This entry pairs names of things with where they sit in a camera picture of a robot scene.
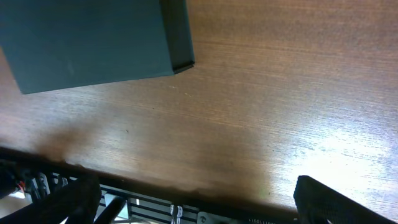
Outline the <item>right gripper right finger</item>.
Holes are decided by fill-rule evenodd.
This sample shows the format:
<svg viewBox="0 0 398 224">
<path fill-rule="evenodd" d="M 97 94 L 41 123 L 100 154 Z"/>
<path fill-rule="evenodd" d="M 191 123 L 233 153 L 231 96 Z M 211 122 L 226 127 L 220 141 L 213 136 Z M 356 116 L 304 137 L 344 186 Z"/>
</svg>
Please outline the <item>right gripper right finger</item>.
<svg viewBox="0 0 398 224">
<path fill-rule="evenodd" d="M 307 175 L 298 176 L 294 200 L 301 224 L 395 224 Z"/>
</svg>

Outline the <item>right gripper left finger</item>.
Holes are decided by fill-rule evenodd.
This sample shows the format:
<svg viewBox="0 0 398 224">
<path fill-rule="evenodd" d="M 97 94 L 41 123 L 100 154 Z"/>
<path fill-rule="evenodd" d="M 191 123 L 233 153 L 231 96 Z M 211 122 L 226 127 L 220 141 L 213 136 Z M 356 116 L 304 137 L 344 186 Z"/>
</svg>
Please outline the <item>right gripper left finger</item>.
<svg viewBox="0 0 398 224">
<path fill-rule="evenodd" d="M 40 202 L 1 218 L 1 223 L 93 223 L 100 198 L 99 179 L 87 175 L 49 194 Z"/>
</svg>

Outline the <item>black box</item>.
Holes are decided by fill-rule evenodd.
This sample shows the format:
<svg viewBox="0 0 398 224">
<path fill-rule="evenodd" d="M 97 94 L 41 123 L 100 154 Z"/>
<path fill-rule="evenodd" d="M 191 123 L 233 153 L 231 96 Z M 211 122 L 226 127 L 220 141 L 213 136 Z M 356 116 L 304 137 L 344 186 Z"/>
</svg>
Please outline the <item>black box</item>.
<svg viewBox="0 0 398 224">
<path fill-rule="evenodd" d="M 1 0 L 1 47 L 23 94 L 175 75 L 195 63 L 185 1 Z"/>
</svg>

